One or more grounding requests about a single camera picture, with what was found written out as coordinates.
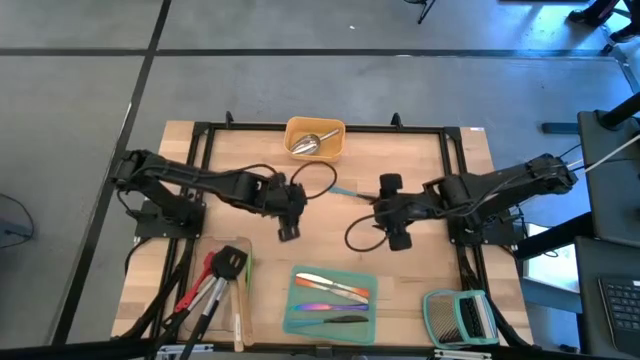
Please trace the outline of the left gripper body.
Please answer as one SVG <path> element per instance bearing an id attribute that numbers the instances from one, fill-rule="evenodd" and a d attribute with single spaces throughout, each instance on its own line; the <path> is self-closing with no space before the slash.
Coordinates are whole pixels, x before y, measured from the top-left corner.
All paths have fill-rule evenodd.
<path id="1" fill-rule="evenodd" d="M 249 211 L 270 217 L 287 214 L 301 216 L 307 205 L 304 187 L 299 183 L 287 182 L 285 189 L 272 190 L 271 176 L 250 173 L 250 177 L 256 181 L 256 185 L 249 202 Z"/>

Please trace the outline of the silver metal scoop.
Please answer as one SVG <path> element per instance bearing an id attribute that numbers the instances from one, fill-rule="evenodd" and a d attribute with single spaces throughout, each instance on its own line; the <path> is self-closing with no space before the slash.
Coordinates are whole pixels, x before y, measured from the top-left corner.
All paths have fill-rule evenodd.
<path id="1" fill-rule="evenodd" d="M 335 135 L 338 135 L 340 130 L 338 128 L 325 133 L 323 135 L 308 134 L 301 137 L 294 145 L 291 146 L 290 152 L 294 155 L 312 155 L 315 154 L 322 142 Z"/>

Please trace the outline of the teal handled black knife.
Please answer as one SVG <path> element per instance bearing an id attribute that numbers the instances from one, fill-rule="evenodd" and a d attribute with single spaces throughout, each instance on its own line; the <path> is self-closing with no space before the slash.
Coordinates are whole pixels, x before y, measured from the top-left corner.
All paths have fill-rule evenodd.
<path id="1" fill-rule="evenodd" d="M 359 192 L 356 192 L 356 191 L 348 190 L 348 189 L 337 187 L 337 186 L 332 186 L 329 189 L 329 192 L 332 193 L 332 194 L 339 194 L 339 195 L 355 197 L 355 198 L 363 199 L 363 200 L 366 200 L 366 201 L 369 201 L 369 202 L 375 202 L 378 199 L 378 197 L 375 196 L 375 195 L 359 193 Z"/>
<path id="2" fill-rule="evenodd" d="M 302 328 L 324 324 L 356 324 L 368 323 L 369 319 L 360 315 L 345 315 L 331 318 L 293 319 L 284 324 L 286 328 Z"/>

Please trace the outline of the grey blade red-handled knife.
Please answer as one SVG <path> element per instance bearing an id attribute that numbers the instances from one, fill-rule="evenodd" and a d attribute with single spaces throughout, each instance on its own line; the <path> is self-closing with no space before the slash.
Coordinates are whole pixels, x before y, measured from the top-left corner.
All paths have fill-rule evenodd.
<path id="1" fill-rule="evenodd" d="M 363 297 L 366 297 L 367 299 L 370 298 L 370 291 L 367 288 L 353 287 L 353 286 L 341 284 L 341 283 L 332 281 L 328 278 L 322 277 L 320 275 L 312 274 L 312 273 L 297 273 L 295 275 L 295 278 L 296 277 L 309 280 L 311 282 L 314 282 L 316 284 L 323 285 L 326 287 L 346 290 L 346 291 L 361 295 Z"/>

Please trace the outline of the orange plastic bin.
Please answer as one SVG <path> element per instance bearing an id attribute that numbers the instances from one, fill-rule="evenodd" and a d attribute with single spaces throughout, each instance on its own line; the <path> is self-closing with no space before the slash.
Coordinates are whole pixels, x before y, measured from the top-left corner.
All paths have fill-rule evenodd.
<path id="1" fill-rule="evenodd" d="M 290 152 L 291 146 L 301 137 L 308 134 L 323 135 L 336 128 L 340 130 L 340 133 L 324 140 L 315 154 L 294 155 Z M 345 148 L 345 142 L 346 125 L 341 120 L 295 116 L 290 118 L 286 124 L 284 147 L 288 154 L 296 160 L 336 162 Z"/>

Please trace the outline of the black slotted turner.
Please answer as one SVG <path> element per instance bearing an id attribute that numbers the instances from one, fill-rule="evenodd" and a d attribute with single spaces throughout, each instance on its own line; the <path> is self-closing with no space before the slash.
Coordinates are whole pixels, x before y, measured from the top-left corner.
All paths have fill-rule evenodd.
<path id="1" fill-rule="evenodd" d="M 203 339 L 227 285 L 240 275 L 245 267 L 247 258 L 248 254 L 246 252 L 229 245 L 224 246 L 215 255 L 212 267 L 213 275 L 218 278 L 218 282 L 212 288 L 179 360 L 188 360 L 194 347 Z"/>

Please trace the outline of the black round spatula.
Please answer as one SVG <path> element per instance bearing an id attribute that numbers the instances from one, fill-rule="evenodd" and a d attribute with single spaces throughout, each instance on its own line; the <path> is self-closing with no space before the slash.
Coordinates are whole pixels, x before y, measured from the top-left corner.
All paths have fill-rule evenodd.
<path id="1" fill-rule="evenodd" d="M 224 289 L 235 280 L 246 261 L 245 254 L 232 246 L 225 246 L 208 257 L 209 264 L 196 280 L 196 284 L 179 301 L 163 326 L 178 326 L 203 301 L 202 316 L 208 318 L 215 312 Z"/>

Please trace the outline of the rainbow iridescent knife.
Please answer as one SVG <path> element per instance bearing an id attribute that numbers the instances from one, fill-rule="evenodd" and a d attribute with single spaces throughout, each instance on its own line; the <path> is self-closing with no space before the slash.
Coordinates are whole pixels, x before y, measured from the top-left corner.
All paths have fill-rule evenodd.
<path id="1" fill-rule="evenodd" d="M 359 311 L 366 312 L 369 310 L 368 304 L 349 304 L 349 305 L 338 305 L 338 304 L 328 304 L 328 303 L 302 303 L 296 304 L 288 307 L 289 310 L 292 311 Z"/>

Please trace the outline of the red silicone spatula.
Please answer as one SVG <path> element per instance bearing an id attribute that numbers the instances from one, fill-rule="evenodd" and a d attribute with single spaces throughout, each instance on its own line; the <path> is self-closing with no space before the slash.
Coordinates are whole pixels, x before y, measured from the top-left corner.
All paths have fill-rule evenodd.
<path id="1" fill-rule="evenodd" d="M 215 257 L 215 252 L 214 251 L 210 251 L 203 262 L 203 270 L 200 273 L 199 277 L 197 278 L 197 280 L 194 282 L 193 286 L 191 287 L 191 289 L 185 294 L 185 297 L 189 300 L 192 301 L 196 295 L 199 293 L 199 289 L 202 285 L 202 283 L 209 277 L 212 276 L 213 274 L 213 269 L 212 269 L 212 263 L 213 263 L 213 259 Z"/>
<path id="2" fill-rule="evenodd" d="M 188 308 L 189 305 L 194 303 L 195 298 L 200 295 L 204 290 L 203 283 L 213 276 L 212 270 L 212 257 L 208 255 L 203 262 L 203 270 L 200 273 L 197 280 L 192 287 L 185 293 L 185 295 L 179 300 L 174 308 L 174 312 L 178 313 Z"/>

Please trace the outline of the teal plastic tray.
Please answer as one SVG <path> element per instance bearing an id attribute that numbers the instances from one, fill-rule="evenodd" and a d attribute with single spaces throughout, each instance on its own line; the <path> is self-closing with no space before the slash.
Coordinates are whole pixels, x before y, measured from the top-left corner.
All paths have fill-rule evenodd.
<path id="1" fill-rule="evenodd" d="M 330 292 L 297 286 L 294 284 L 297 273 L 312 273 L 328 278 L 332 281 L 370 291 L 369 310 L 359 311 L 292 311 L 288 307 L 302 303 L 328 303 L 338 305 L 362 304 Z M 296 265 L 293 267 L 289 280 L 287 303 L 283 316 L 283 331 L 289 335 L 300 335 L 310 338 L 326 339 L 338 342 L 371 345 L 376 337 L 376 311 L 378 300 L 378 281 L 372 275 L 346 272 L 340 270 Z M 368 323 L 356 324 L 324 324 L 302 328 L 286 328 L 284 324 L 293 319 L 331 318 L 345 315 L 360 315 L 369 319 Z"/>

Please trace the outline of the wooden spatula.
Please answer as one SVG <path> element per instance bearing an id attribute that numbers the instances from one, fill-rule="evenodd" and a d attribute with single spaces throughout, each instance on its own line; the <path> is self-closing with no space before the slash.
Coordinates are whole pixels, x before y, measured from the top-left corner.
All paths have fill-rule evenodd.
<path id="1" fill-rule="evenodd" d="M 242 317 L 241 317 L 241 303 L 238 285 L 236 282 L 231 283 L 230 288 L 231 295 L 231 307 L 232 307 L 232 320 L 233 320 L 233 335 L 234 335 L 234 351 L 241 353 L 244 351 L 244 342 L 242 339 Z"/>

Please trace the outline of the dark desk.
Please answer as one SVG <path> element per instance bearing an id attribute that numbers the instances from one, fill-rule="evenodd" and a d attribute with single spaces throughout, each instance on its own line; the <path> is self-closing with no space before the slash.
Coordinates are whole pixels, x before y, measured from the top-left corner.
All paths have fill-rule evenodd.
<path id="1" fill-rule="evenodd" d="M 640 280 L 640 248 L 578 237 L 575 250 L 582 303 L 582 348 L 594 356 L 640 359 L 614 347 L 598 285 L 600 277 Z"/>

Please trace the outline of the black keyboard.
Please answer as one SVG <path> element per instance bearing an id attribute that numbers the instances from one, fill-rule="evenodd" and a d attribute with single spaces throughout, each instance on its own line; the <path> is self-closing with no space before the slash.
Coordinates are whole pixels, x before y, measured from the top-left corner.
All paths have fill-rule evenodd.
<path id="1" fill-rule="evenodd" d="M 598 285 L 614 347 L 640 358 L 640 280 L 600 277 Z"/>

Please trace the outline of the black pole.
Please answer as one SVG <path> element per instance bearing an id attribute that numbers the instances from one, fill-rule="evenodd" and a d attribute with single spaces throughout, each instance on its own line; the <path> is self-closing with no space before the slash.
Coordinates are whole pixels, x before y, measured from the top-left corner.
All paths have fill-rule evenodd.
<path id="1" fill-rule="evenodd" d="M 598 122 L 606 129 L 617 130 L 638 112 L 640 112 L 640 92 L 635 93 L 614 109 L 599 115 Z"/>

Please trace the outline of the grey rounded floor object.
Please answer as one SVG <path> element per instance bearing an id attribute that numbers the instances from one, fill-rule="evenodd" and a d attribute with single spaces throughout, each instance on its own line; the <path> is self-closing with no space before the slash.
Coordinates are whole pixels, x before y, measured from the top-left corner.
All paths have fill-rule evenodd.
<path id="1" fill-rule="evenodd" d="M 19 200 L 0 193 L 0 198 L 16 204 L 28 220 L 28 226 L 16 224 L 0 218 L 0 249 L 20 246 L 34 239 L 37 231 L 36 223 L 28 209 Z"/>

